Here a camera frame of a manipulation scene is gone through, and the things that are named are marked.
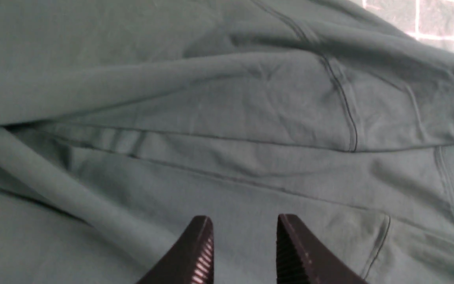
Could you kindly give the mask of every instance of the wrinkle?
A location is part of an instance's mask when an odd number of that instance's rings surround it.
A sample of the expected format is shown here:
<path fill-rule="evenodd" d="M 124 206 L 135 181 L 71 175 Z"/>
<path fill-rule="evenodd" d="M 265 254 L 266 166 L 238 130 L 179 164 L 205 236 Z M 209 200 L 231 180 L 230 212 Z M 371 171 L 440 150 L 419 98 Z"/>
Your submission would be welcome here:
<path fill-rule="evenodd" d="M 418 102 L 416 101 L 416 96 L 413 92 L 413 89 L 411 89 L 411 86 L 406 84 L 406 90 L 407 94 L 411 98 L 411 104 L 413 105 L 415 115 L 416 115 L 416 120 L 418 122 L 417 128 L 418 128 L 418 134 L 420 135 L 420 141 L 425 141 L 427 140 L 427 135 L 425 133 L 425 128 L 423 127 L 423 122 L 421 120 L 421 115 L 420 115 L 420 108 L 418 108 Z"/>
<path fill-rule="evenodd" d="M 421 184 L 420 180 L 405 176 L 402 173 L 395 173 L 392 169 L 388 169 L 380 160 L 373 161 L 370 166 L 370 172 L 373 178 L 389 185 L 421 205 L 434 209 L 436 214 L 442 215 L 450 223 L 454 224 L 449 204 L 445 199 L 428 190 Z"/>

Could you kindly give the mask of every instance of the stitching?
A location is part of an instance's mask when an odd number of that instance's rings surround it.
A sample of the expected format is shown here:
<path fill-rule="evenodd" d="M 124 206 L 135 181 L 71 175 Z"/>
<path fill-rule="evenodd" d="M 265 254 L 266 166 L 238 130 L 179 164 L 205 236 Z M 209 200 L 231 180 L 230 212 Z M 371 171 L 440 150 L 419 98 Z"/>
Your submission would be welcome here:
<path fill-rule="evenodd" d="M 386 230 L 384 232 L 383 241 L 381 241 L 381 245 L 378 248 L 376 255 L 372 259 L 371 264 L 369 265 L 369 268 L 367 269 L 367 273 L 365 274 L 364 280 L 367 279 L 367 277 L 369 276 L 369 272 L 371 271 L 371 268 L 372 268 L 373 264 L 375 263 L 375 261 L 378 259 L 378 256 L 380 255 L 380 251 L 384 247 L 384 244 L 386 243 L 386 238 L 388 237 L 388 234 L 389 234 L 391 218 L 388 215 L 385 215 L 385 216 L 388 218 L 388 225 L 386 226 Z"/>
<path fill-rule="evenodd" d="M 47 122 L 45 122 L 45 123 L 35 124 L 35 128 L 33 128 L 33 129 L 36 131 L 43 131 L 42 129 L 39 129 L 39 127 L 41 125 L 47 125 L 47 124 L 63 124 L 63 125 L 71 125 L 71 126 L 76 126 L 76 127 L 117 129 L 119 131 L 137 131 L 137 132 L 142 132 L 142 133 L 159 133 L 159 134 L 163 134 L 163 135 L 179 135 L 179 136 L 200 137 L 200 138 L 208 138 L 208 139 L 228 140 L 228 141 L 236 141 L 236 142 L 247 142 L 247 143 L 254 143 L 254 144 L 269 144 L 269 145 L 283 146 L 283 147 L 299 147 L 299 148 L 323 149 L 323 150 L 344 152 L 343 149 L 333 149 L 333 148 L 325 148 L 325 147 L 302 145 L 302 144 L 286 144 L 286 143 L 281 143 L 281 142 L 272 142 L 272 141 L 268 142 L 268 141 L 263 141 L 263 140 L 241 139 L 241 138 L 235 138 L 235 137 L 223 137 L 223 136 L 207 135 L 207 134 L 200 134 L 200 133 L 189 134 L 189 133 L 180 133 L 180 132 L 175 132 L 175 131 L 156 131 L 156 130 L 151 130 L 151 129 L 140 129 L 140 128 L 131 128 L 131 127 L 104 126 L 104 125 L 70 122 L 70 121 L 60 121 L 60 120 L 47 120 Z"/>
<path fill-rule="evenodd" d="M 308 39 L 308 37 L 306 36 L 306 33 L 303 31 L 303 29 L 301 29 L 301 27 L 290 17 L 285 16 L 284 14 L 280 13 L 279 11 L 276 11 L 275 9 L 271 8 L 269 5 L 266 5 L 262 2 L 260 2 L 260 0 L 251 0 L 251 1 L 256 6 L 258 6 L 260 9 L 262 9 L 263 11 L 266 11 L 268 14 L 274 16 L 275 18 L 279 19 L 284 24 L 288 25 L 290 27 L 290 29 L 292 29 L 295 32 L 296 36 L 300 40 L 304 41 L 305 43 L 311 43 L 310 40 Z M 339 79 L 335 75 L 333 68 L 330 65 L 328 55 L 325 52 L 323 52 L 322 50 L 317 50 L 316 54 L 321 56 L 321 58 L 323 59 L 326 69 L 328 70 L 330 75 L 332 75 L 333 82 L 335 83 L 336 87 L 339 89 L 339 92 L 341 93 L 342 99 L 344 101 L 344 107 L 346 108 L 346 112 L 348 113 L 348 118 L 350 119 L 350 123 L 353 125 L 353 131 L 354 131 L 354 133 L 351 133 L 351 135 L 350 135 L 350 144 L 348 146 L 348 151 L 356 151 L 357 144 L 358 144 L 357 126 L 355 125 L 355 122 L 353 121 L 353 117 L 352 117 L 352 114 L 350 111 L 350 106 L 348 104 L 348 101 L 346 100 L 346 94 L 344 92 L 344 88 L 342 88 L 342 85 L 339 82 Z"/>
<path fill-rule="evenodd" d="M 216 172 L 205 171 L 205 170 L 201 170 L 201 169 L 195 169 L 195 168 L 191 168 L 191 167 L 187 167 L 187 166 L 183 166 L 183 165 L 179 165 L 179 164 L 175 164 L 175 163 L 171 163 L 171 162 L 166 162 L 166 161 L 162 161 L 162 160 L 142 158 L 142 157 L 137 155 L 137 151 L 133 151 L 133 153 L 130 153 L 130 154 L 119 153 L 117 151 L 112 151 L 112 150 L 109 150 L 109 149 L 101 149 L 101 148 L 95 147 L 92 144 L 89 144 L 87 142 L 83 142 L 83 141 L 79 141 L 79 140 L 72 140 L 70 138 L 66 138 L 66 137 L 62 137 L 60 135 L 49 133 L 49 132 L 43 131 L 41 129 L 35 129 L 35 128 L 30 128 L 30 129 L 33 129 L 33 131 L 37 131 L 39 133 L 42 133 L 43 135 L 48 135 L 48 136 L 52 137 L 53 139 L 55 139 L 56 141 L 58 141 L 59 143 L 66 144 L 69 147 L 76 147 L 76 148 L 81 148 L 81 149 L 91 149 L 91 150 L 100 151 L 100 152 L 103 152 L 103 153 L 111 153 L 111 154 L 121 155 L 121 156 L 125 156 L 125 157 L 128 157 L 128 158 L 132 158 L 132 159 L 135 159 L 135 160 L 139 160 L 139 161 L 143 161 L 143 162 L 147 162 L 147 163 L 151 163 L 151 164 L 156 164 L 156 165 L 160 165 L 160 166 L 170 167 L 170 168 L 173 168 L 173 169 L 178 169 L 178 170 L 194 173 L 194 174 L 197 174 L 197 175 L 200 175 L 200 176 L 208 176 L 210 178 L 226 180 L 226 181 L 230 181 L 230 182 L 234 182 L 234 183 L 241 183 L 243 185 L 250 185 L 250 186 L 259 187 L 259 188 L 262 188 L 262 189 L 268 189 L 270 191 L 281 192 L 283 194 L 288 194 L 288 195 L 297 196 L 297 197 L 301 197 L 301 198 L 307 198 L 307 199 L 310 199 L 310 200 L 326 202 L 326 203 L 330 203 L 330 204 L 346 206 L 348 208 L 354 208 L 354 209 L 374 212 L 374 210 L 372 210 L 372 209 L 370 209 L 368 207 L 344 204 L 344 203 L 341 203 L 341 202 L 331 201 L 331 200 L 322 199 L 322 198 L 315 198 L 313 196 L 307 196 L 305 194 L 300 194 L 300 193 L 297 193 L 297 192 L 289 191 L 288 189 L 285 189 L 284 187 L 276 187 L 274 185 L 266 185 L 264 183 L 260 183 L 260 182 L 256 182 L 256 181 L 252 181 L 252 180 L 246 180 L 246 179 L 238 178 L 238 177 L 235 178 L 235 177 L 232 177 L 232 176 L 224 176 L 223 174 L 219 174 L 219 173 L 216 173 Z"/>
<path fill-rule="evenodd" d="M 452 211 L 454 213 L 454 176 L 449 171 L 449 165 L 447 165 L 447 161 L 444 158 L 445 155 L 445 148 L 438 147 L 436 151 L 436 165 L 438 168 L 442 169 L 443 174 L 443 185 L 445 189 L 447 189 L 449 198 L 451 199 L 452 203 Z"/>

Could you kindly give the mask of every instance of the clothing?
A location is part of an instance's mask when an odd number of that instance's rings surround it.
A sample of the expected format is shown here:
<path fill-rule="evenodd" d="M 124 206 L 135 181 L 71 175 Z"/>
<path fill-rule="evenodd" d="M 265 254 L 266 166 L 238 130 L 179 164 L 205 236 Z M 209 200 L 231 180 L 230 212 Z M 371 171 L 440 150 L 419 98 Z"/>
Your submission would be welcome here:
<path fill-rule="evenodd" d="M 134 283 L 208 215 L 266 284 L 280 213 L 454 283 L 454 54 L 345 0 L 0 1 L 0 283 Z"/>

